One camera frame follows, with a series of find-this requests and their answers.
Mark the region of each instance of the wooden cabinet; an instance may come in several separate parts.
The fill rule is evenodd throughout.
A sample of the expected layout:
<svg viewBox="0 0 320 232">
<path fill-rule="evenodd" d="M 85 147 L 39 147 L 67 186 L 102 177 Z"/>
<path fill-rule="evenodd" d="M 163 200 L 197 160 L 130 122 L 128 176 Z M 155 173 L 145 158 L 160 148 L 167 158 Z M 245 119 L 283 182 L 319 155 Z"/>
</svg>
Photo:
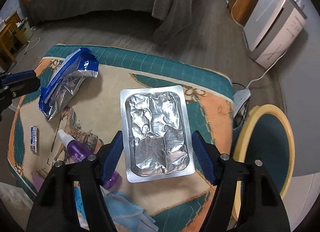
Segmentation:
<svg viewBox="0 0 320 232">
<path fill-rule="evenodd" d="M 247 23 L 258 0 L 238 0 L 236 4 L 235 2 L 236 0 L 229 0 L 228 8 L 230 10 L 230 13 L 232 13 L 235 21 L 244 26 Z"/>
</svg>

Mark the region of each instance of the wastebasket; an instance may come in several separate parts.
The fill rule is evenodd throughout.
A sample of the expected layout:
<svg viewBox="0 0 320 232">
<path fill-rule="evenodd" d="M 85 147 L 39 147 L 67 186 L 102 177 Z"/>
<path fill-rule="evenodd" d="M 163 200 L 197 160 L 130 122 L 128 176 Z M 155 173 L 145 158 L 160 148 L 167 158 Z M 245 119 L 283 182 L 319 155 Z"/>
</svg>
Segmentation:
<svg viewBox="0 0 320 232">
<path fill-rule="evenodd" d="M 30 25 L 28 22 L 28 17 L 24 18 L 20 24 L 18 25 L 18 28 L 23 32 L 25 38 L 27 40 L 30 39 L 30 37 L 32 36 L 32 31 L 30 29 Z"/>
</svg>

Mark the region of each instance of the wooden floor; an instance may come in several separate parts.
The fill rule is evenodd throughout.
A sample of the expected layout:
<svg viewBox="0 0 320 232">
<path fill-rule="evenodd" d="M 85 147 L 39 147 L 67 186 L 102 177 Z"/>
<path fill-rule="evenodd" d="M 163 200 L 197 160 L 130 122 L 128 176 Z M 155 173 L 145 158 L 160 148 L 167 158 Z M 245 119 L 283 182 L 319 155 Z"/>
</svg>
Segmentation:
<svg viewBox="0 0 320 232">
<path fill-rule="evenodd" d="M 9 170 L 9 162 L 7 160 L 8 144 L 11 125 L 14 118 L 14 111 L 7 108 L 1 112 L 1 116 L 2 121 L 0 122 L 0 182 L 16 186 L 16 179 Z"/>
<path fill-rule="evenodd" d="M 117 46 L 159 55 L 219 71 L 233 82 L 247 85 L 260 77 L 264 69 L 246 56 L 242 28 L 232 21 L 226 7 L 226 0 L 194 0 L 192 25 L 164 46 L 153 43 L 153 32 L 159 21 L 146 12 L 98 11 L 44 22 L 33 31 L 30 39 L 39 37 L 40 42 L 26 55 L 24 49 L 16 56 L 18 63 L 12 73 L 36 68 L 53 45 L 83 44 Z M 251 92 L 250 107 L 270 103 L 283 109 L 279 81 L 272 70 L 271 75 L 252 84 Z"/>
</svg>

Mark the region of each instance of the white appliance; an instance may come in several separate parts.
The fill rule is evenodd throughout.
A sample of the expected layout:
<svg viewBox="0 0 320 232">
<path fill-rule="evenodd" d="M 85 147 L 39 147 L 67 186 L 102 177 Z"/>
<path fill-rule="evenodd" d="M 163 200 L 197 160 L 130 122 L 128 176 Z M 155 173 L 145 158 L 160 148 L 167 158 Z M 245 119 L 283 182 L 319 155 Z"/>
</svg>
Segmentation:
<svg viewBox="0 0 320 232">
<path fill-rule="evenodd" d="M 307 16 L 296 1 L 259 0 L 244 26 L 247 55 L 266 69 L 288 49 L 305 25 Z"/>
</svg>

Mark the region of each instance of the patterned rug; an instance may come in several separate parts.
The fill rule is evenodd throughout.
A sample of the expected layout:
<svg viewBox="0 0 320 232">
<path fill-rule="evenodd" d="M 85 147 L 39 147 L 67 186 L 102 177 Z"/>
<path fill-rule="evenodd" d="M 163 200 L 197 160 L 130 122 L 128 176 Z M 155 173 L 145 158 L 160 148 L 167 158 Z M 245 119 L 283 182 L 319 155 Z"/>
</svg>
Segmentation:
<svg viewBox="0 0 320 232">
<path fill-rule="evenodd" d="M 69 105 L 50 122 L 39 111 L 39 91 L 21 98 L 14 117 L 9 167 L 32 200 L 36 189 L 31 173 L 45 178 L 56 160 L 69 162 L 61 140 L 54 139 L 57 129 L 64 129 L 97 152 L 121 130 L 119 101 L 123 89 L 182 85 L 191 132 L 199 130 L 206 142 L 215 144 L 221 153 L 230 152 L 233 92 L 226 76 L 115 47 L 55 45 L 36 68 L 41 87 L 48 85 L 62 60 L 80 47 L 89 48 L 99 59 L 98 77 L 87 78 Z M 30 150 L 30 126 L 39 129 L 37 154 Z M 204 179 L 197 160 L 196 169 L 192 175 L 129 183 L 122 155 L 116 170 L 123 179 L 120 191 L 156 220 L 159 231 L 178 232 L 199 230 L 215 192 Z"/>
</svg>

